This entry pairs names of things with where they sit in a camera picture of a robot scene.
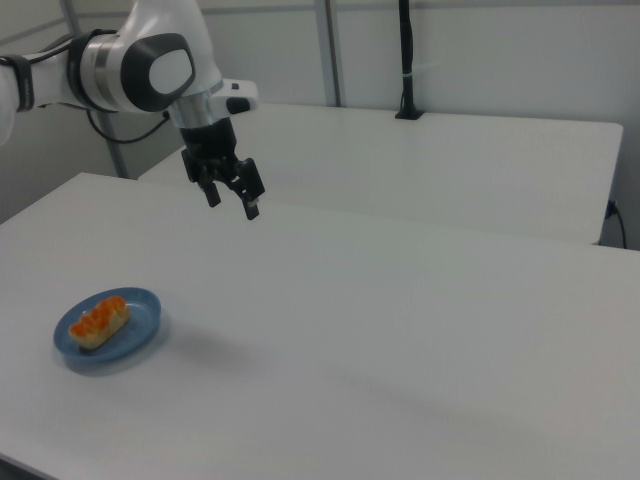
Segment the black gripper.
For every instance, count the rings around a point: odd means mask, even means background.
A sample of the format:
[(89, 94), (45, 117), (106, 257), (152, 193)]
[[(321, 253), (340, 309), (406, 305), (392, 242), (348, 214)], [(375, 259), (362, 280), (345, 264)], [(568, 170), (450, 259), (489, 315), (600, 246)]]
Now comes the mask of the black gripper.
[(225, 118), (212, 125), (180, 130), (187, 176), (205, 194), (210, 208), (221, 203), (214, 181), (221, 181), (241, 199), (248, 220), (259, 215), (259, 197), (265, 193), (256, 163), (239, 160), (235, 154), (236, 136), (232, 122)]

